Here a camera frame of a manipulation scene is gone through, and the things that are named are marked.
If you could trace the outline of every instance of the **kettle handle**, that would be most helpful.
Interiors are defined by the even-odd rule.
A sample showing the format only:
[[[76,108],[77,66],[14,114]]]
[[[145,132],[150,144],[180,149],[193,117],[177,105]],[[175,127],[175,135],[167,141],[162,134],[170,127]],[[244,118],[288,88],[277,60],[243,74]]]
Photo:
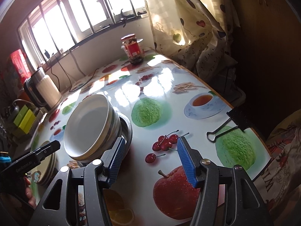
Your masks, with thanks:
[[[33,88],[31,87],[31,77],[27,78],[24,82],[24,90],[26,92],[26,94],[29,96],[30,100],[33,102],[33,104],[38,107],[38,108],[42,108],[45,107],[47,105],[47,103],[44,101],[44,103],[42,103],[39,98],[35,95],[35,93],[30,89]]]

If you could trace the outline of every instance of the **human hand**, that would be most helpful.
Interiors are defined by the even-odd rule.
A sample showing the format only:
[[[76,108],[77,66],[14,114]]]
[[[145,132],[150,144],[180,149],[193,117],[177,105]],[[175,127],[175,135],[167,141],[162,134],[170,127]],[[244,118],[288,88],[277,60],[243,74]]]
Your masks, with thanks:
[[[26,177],[24,177],[24,181],[25,181],[25,184],[26,184],[25,194],[26,194],[26,197],[28,198],[28,204],[30,204],[34,209],[36,209],[36,207],[37,207],[36,199],[33,195],[33,192],[31,190],[31,188],[29,187],[31,182]]]

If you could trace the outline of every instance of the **red box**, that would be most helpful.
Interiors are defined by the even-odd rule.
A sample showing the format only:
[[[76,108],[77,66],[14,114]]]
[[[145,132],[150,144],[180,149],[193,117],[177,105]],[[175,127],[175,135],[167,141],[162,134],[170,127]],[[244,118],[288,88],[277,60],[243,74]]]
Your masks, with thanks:
[[[31,73],[28,69],[27,63],[25,61],[24,55],[20,49],[11,53],[11,60],[13,65],[20,77],[20,81],[22,85],[24,84],[25,80],[31,77]]]

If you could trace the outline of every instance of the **electric kettle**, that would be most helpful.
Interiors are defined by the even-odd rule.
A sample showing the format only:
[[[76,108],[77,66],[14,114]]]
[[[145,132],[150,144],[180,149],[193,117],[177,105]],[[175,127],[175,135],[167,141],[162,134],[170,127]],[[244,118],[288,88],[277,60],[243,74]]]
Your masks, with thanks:
[[[36,107],[45,107],[48,111],[62,100],[62,94],[41,67],[24,82],[24,90]]]

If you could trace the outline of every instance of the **window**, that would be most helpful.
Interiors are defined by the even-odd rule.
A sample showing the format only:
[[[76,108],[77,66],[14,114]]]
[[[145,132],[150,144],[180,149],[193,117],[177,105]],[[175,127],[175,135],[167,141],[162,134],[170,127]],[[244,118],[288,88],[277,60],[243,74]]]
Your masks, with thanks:
[[[43,0],[19,27],[19,36],[34,68],[59,57],[80,41],[146,13],[144,0]]]

